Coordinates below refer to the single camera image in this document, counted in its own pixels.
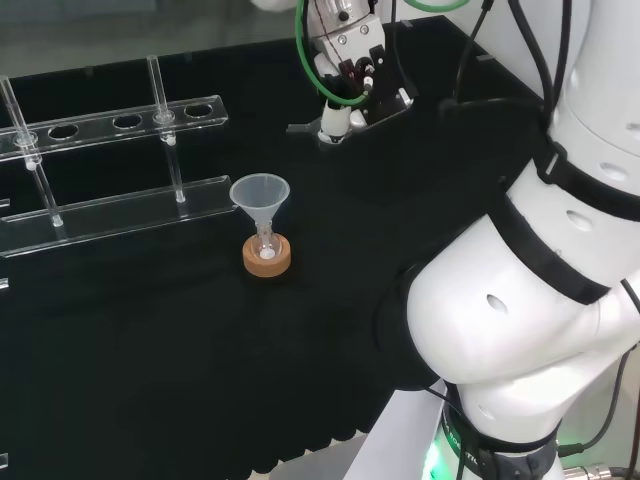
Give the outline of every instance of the black strap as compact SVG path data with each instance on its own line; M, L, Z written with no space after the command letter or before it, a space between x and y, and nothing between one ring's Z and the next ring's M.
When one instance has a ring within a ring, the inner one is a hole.
M542 480L551 470L557 454L558 425L551 434L532 443L516 444L487 437L469 426L468 420L445 407L442 426L447 441L464 465L483 480ZM505 456L500 453L522 453Z
M640 197L596 180L573 165L567 151L557 142L547 140L533 157L540 179L557 185L572 197L613 217L640 222Z
M505 193L500 195L489 217L516 257L565 297L582 305L591 305L609 292L609 287L585 277L556 255L536 235Z

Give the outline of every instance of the cable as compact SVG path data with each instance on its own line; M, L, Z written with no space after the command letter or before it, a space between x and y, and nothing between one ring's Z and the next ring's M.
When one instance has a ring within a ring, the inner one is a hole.
M470 100L452 105L456 111L472 110L477 107L491 107L496 105L514 105L517 107L540 109L540 101L533 98L488 98L486 100Z
M320 19L320 25L322 25L322 31L324 32L324 36L327 38L327 41L329 42L329 45L331 45L331 48L336 54L336 57L338 57L338 60L340 60L340 64L344 64L344 60L342 60L342 57L338 53L338 49L329 38L329 33L327 33L327 27L324 25L324 20L322 18L322 14L320 13L320 7L318 7L318 0L313 0L313 3L316 6L316 12L318 13L318 18Z
M629 281L625 278L622 280L622 286L624 287L627 295L631 298L633 305L640 313L640 299L638 299L638 295L631 288ZM633 445L631 446L631 459L629 460L629 469L627 474L625 475L625 480L631 480L635 474L636 463L638 461L638 447L640 446L640 391L638 392L638 405L636 408L636 426L633 431Z
M439 392L436 392L435 390L433 390L432 388L429 387L422 387L424 388L425 392L429 392L431 395L433 395L434 397L438 397L440 400L444 401L444 403L446 403L447 405L449 405L458 415L460 415L461 417L463 417L463 415L460 413L460 410L458 410L456 408L456 406L451 402L451 400L449 400L446 395L443 395Z
M596 443L602 440L607 430L611 426L611 421L613 420L613 415L616 413L616 407L618 406L618 397L620 396L620 387L622 386L622 377L624 375L624 369L627 365L627 360L629 359L629 354L631 350L625 353L620 359L620 365L618 366L618 373L616 374L616 382L613 387L613 395L611 397L611 404L609 405L609 412L607 413L607 418L604 421L604 424L600 428L600 431L586 443L572 443L569 445L560 445L558 446L558 456L560 458L569 457L571 455L576 455L578 453L582 453L588 448L593 447Z
M391 0L391 48L393 49L393 56L395 57L396 67L398 68L402 83L408 88L410 82L404 72L404 68L400 62L400 55L398 54L398 0Z
M480 12L480 17L478 17L478 21L476 22L476 26L473 27L473 32L471 32L471 36L467 39L467 43L464 46L464 50L462 51L462 56L460 57L460 62L458 63L458 74L456 75L456 86L453 89L453 99L458 102L458 97L460 96L460 87L462 86L462 73L464 72L464 67L467 65L469 61L469 57L471 56L471 52L473 51L473 45L475 43L476 37L478 36L478 32L480 31L480 27L484 23L484 19L487 16L489 10L482 9Z
M464 439L460 437L460 458L458 459L458 473L456 473L456 480L462 480L462 474L464 473L464 457L467 454L467 449L464 446Z
M335 102L339 105L345 105L350 107L360 105L368 98L368 95L366 92L360 95L358 98L353 98L353 99L340 98L337 95L334 95L333 93L331 93L322 84L322 82L318 80L318 77L316 76L315 72L311 68L311 65L309 65L309 60L307 59L304 45L302 43L302 30L303 30L302 13L304 11L304 4L305 4L305 0L298 0L298 6L296 8L296 47L298 49L298 56L300 57L300 63L302 63L302 68L304 69L305 73L309 77L309 80L311 80L311 82L320 91L320 93L322 93L325 97L327 97L332 102Z
M569 43L571 41L571 14L573 10L572 0L562 1L562 32L560 33L560 53L558 54L558 66L556 78L553 82L553 105L558 105L560 92L564 84L564 75L567 70L569 58Z
M629 469L627 467L609 467L609 471L611 472L612 477L626 478ZM633 478L634 480L640 480L640 473L634 470L631 474L631 478Z
M609 405L609 413L607 413L607 418L605 419L604 424L602 425L602 428L596 434L596 436L584 444L585 450L587 448L593 447L596 443L602 440L602 437L604 437L604 434L607 433L607 430L609 430L609 426L611 425L611 420L613 420L613 414L616 413L616 407L618 406L618 397L620 396L620 386L622 385L622 376L624 375L624 367L627 364L627 360L629 359L630 353L631 353L631 350L625 353L620 359L620 365L618 365L618 374L616 375L616 383L613 387L613 395L611 397L611 405Z
M404 0L404 3L411 5L413 8L417 8L420 11L428 13L447 13L463 7L469 0L455 0L449 5L425 5L418 0Z
M553 82L551 80L551 73L549 73L549 67L544 58L540 45L536 41L536 37L529 26L527 17L522 10L520 0L509 0L509 6L511 7L511 13L513 18L518 24L520 33L522 34L527 47L531 52L531 56L536 63L538 73L540 74L540 80L542 81L544 110L543 110L543 127L545 130L549 128L551 124L551 115L553 114Z
M638 298L638 295L636 295L635 290L631 287L631 285L629 284L629 281L626 278L622 280L622 282L620 283L622 283L622 286L627 292L627 295L629 295L629 298L631 298L631 301L633 302L633 306L636 307L636 309L638 310L638 313L640 313L640 299Z
M635 474L636 463L638 461L638 442L640 442L640 391L638 392L638 405L636 408L636 426L633 430L633 445L631 446L631 459L629 460L629 468L627 469L627 474L624 476L625 480L632 480Z

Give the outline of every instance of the black tablecloth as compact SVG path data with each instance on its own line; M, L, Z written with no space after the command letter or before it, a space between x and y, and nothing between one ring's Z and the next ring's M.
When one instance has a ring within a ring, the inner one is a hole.
M444 18L414 25L399 46L421 96L330 153L285 134L320 112L293 41L161 59L170 100L217 93L231 119L179 137L185 180L287 179L274 226L293 264L271 281L244 271L241 211L5 260L11 478L244 479L372 427L394 389L371 338L377 299L398 265L481 215L540 140L518 107L440 121L465 37ZM472 61L465 79L466 98L531 95L495 61ZM144 61L14 86L28 122L153 103ZM159 143L48 156L59 203L168 184ZM14 212L41 208L20 162L0 167L6 197Z

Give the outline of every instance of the black cable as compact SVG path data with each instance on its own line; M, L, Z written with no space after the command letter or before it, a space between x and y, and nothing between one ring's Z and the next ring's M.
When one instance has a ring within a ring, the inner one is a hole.
M475 44L476 37L478 36L478 32L480 31L480 27L484 23L484 19L487 16L489 10L482 9L480 12L480 16L478 17L478 21L476 22L476 26L473 27L473 31L471 32L471 36L467 39L467 43L464 46L464 50L462 51L462 56L460 57L460 61L458 62L458 74L456 75L456 86L453 89L453 99L457 103L458 97L460 96L460 87L462 86L462 74L464 73L464 68L469 61L469 57L471 56L471 52L473 51L473 45Z
M549 73L549 67L547 65L547 61L542 54L542 50L540 50L540 45L536 41L536 37L529 26L529 22L527 21L527 17L522 10L522 6L520 5L520 0L509 0L509 6L511 7L511 13L513 14L513 18L518 24L518 28L520 29L520 33L524 38L524 41L527 43L527 47L531 52L531 56L536 63L536 67L538 68L538 73L540 74L540 80L542 81L542 91L543 91L543 100L544 100L544 110L543 110L543 128L546 131L551 124L551 115L553 114L553 82L551 80L551 73Z
M422 387L424 388L425 392L429 392L431 395L433 395L434 397L438 397L440 400L443 400L447 405L449 405L458 415L460 415L461 417L463 417L463 415L460 413L460 410L458 410L456 408L456 406L451 403L451 400L449 400L445 395L436 392L435 390L429 388L429 387Z
M404 72L400 62L400 55L398 54L398 0L391 0L391 48L402 83L406 88L409 88L412 83Z
M627 292L627 295L629 295L629 298L633 302L633 306L636 307L638 313L640 313L640 299L638 298L638 295L636 295L636 291L631 287L629 281L626 278L620 283L622 283L622 286Z
M638 462L638 444L640 442L640 391L638 392L638 405L636 408L635 423L636 426L633 429L633 445L631 446L631 459L629 460L627 474L624 476L625 480L632 480L635 474L636 463Z
M609 426L611 425L611 420L613 420L613 414L616 412L616 407L618 405L618 397L620 396L620 387L622 386L622 376L624 375L624 367L627 364L627 360L629 359L630 353L631 353L631 350L625 353L620 359L620 365L618 365L618 374L616 375L616 383L613 387L613 396L611 397L611 405L609 405L609 413L607 413L607 418L605 419L604 424L602 425L602 428L596 434L596 436L584 444L585 450L587 448L593 447L596 443L602 440L602 437L604 437L604 434L607 433L607 430L609 430Z
M640 299L638 299L638 295L629 285L629 281L625 278L622 280L622 286L624 287L627 295L631 298L633 305L640 313ZM635 474L636 463L638 461L638 447L640 446L640 391L638 392L638 405L636 408L636 425L633 431L633 445L631 446L631 459L629 460L629 469L627 474L625 475L625 480L631 480Z
M627 467L609 467L609 471L611 472L612 477L626 478L629 469ZM631 474L631 478L633 478L634 480L640 480L640 473L634 470Z
M553 82L553 105L558 105L560 92L564 84L564 75L567 70L567 58L569 57L569 42L571 41L571 15L573 10L572 0L562 1L562 32L560 33L560 52L558 53L558 66L556 78Z
M540 109L540 101L533 98L488 98L485 100L470 100L456 104L456 110L471 110L477 107L490 107L497 105L515 105L519 107Z
M613 420L613 415L616 413L616 407L618 406L618 398L620 396L620 388L622 387L622 377L624 375L624 369L627 365L627 360L629 359L629 354L631 350L625 353L620 359L620 365L618 365L618 373L616 374L616 382L613 387L613 395L611 396L611 404L609 405L609 412L607 413L607 418L605 419L600 431L586 443L572 443L569 445L560 445L558 446L558 456L560 458L569 457L571 455L576 455L578 453L584 452L586 449L593 447L596 443L602 440L607 430L611 426L611 421Z
M460 437L460 458L458 459L458 473L456 474L456 480L462 480L462 474L464 473L464 457L467 454L467 449L464 445L464 439Z

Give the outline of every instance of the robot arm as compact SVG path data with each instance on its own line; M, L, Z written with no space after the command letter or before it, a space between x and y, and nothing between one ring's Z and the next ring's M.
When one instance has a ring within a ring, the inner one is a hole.
M620 285L628 278L640 291L640 3L592 0L591 12L547 152L408 296L422 359L457 384L466 421L516 449L547 441L640 340L640 314Z

